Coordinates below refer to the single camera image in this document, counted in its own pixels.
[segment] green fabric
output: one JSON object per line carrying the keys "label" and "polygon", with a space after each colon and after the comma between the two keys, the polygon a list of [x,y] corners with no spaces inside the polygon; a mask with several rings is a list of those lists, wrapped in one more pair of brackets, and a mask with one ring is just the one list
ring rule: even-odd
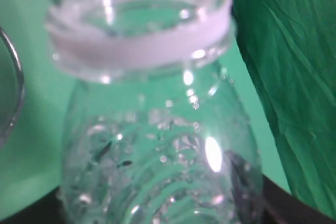
{"label": "green fabric", "polygon": [[234,14],[291,192],[336,218],[336,0],[235,0]]}

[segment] green background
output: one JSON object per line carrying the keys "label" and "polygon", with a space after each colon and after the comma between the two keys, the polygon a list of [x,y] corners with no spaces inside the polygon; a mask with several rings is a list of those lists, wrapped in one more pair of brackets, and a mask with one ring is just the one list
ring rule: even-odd
{"label": "green background", "polygon": [[[44,31],[48,0],[0,0],[0,25],[21,57],[27,85],[22,117],[0,150],[0,219],[33,203],[59,184],[62,120],[73,79],[52,66]],[[222,58],[241,96],[261,151],[264,173],[288,184],[246,66],[234,43]]]}

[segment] bottle body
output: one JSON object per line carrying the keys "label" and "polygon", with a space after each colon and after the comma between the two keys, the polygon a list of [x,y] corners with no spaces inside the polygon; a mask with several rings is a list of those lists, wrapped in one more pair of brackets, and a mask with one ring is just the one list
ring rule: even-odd
{"label": "bottle body", "polygon": [[261,173],[217,59],[232,0],[52,0],[54,62],[78,81],[62,197],[75,224],[252,224]]}
{"label": "bottle body", "polygon": [[66,121],[71,223],[257,223],[257,147],[226,69],[79,81]]}

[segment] dark surface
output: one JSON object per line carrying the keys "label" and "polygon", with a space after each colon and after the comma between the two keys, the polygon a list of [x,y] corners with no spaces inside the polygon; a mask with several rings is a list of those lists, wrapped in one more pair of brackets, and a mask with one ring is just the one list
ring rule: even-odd
{"label": "dark surface", "polygon": [[[61,205],[55,189],[34,205],[0,221],[1,224],[63,224]],[[305,206],[264,177],[265,213],[262,224],[336,224]]]}

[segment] water droplet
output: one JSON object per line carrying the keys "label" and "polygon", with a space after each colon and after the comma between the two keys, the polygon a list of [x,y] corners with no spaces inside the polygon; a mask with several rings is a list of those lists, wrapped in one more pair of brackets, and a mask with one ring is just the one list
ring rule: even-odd
{"label": "water droplet", "polygon": [[193,104],[193,108],[194,108],[194,109],[197,110],[199,107],[200,107],[200,104],[199,104],[199,103],[194,103],[194,104]]}
{"label": "water droplet", "polygon": [[233,80],[233,79],[230,79],[230,80],[229,80],[229,83],[230,83],[231,85],[233,85],[233,86],[236,84],[235,80]]}
{"label": "water droplet", "polygon": [[228,78],[228,72],[227,72],[227,68],[221,68],[220,70],[220,75],[221,75],[221,79],[225,80]]}
{"label": "water droplet", "polygon": [[162,163],[167,162],[167,157],[166,157],[166,156],[161,156],[161,157],[160,157],[160,161],[161,161]]}
{"label": "water droplet", "polygon": [[173,102],[172,101],[170,101],[170,100],[168,100],[168,101],[166,101],[166,107],[172,107],[173,106]]}
{"label": "water droplet", "polygon": [[195,129],[197,129],[197,128],[199,128],[199,126],[200,126],[199,124],[200,124],[200,123],[198,123],[198,122],[194,122],[194,123],[193,123],[193,127],[194,127]]}

